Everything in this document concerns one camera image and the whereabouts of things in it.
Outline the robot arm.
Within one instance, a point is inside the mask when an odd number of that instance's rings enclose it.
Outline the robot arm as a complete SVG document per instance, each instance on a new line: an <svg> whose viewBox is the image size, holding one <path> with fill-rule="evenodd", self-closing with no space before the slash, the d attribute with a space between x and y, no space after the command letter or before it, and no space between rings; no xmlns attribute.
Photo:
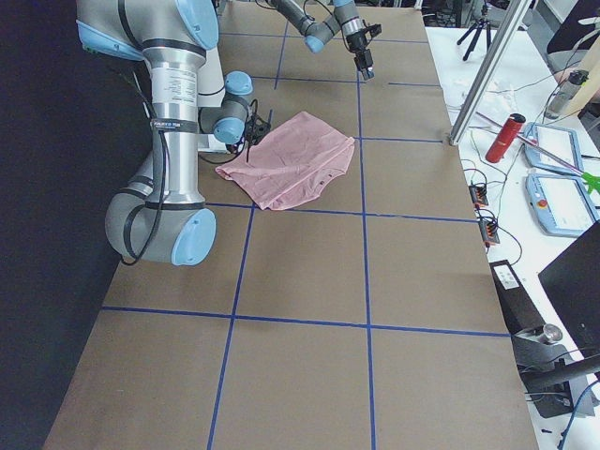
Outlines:
<svg viewBox="0 0 600 450"><path fill-rule="evenodd" d="M210 1L80 1L86 50L143 62L153 149L112 198L105 218L125 265L195 265L214 244L217 219L198 190L201 136L237 145L252 119L252 80L221 72L218 17Z"/></svg>
<svg viewBox="0 0 600 450"><path fill-rule="evenodd" d="M307 12L306 4L296 1L275 0L266 4L276 10L304 37L312 53L319 53L337 34L346 50L353 55L357 72L364 81L374 78L373 57L369 48L372 39L383 30L380 23L367 23L358 12L354 1L334 1L333 8L323 6L328 16L319 21Z"/></svg>

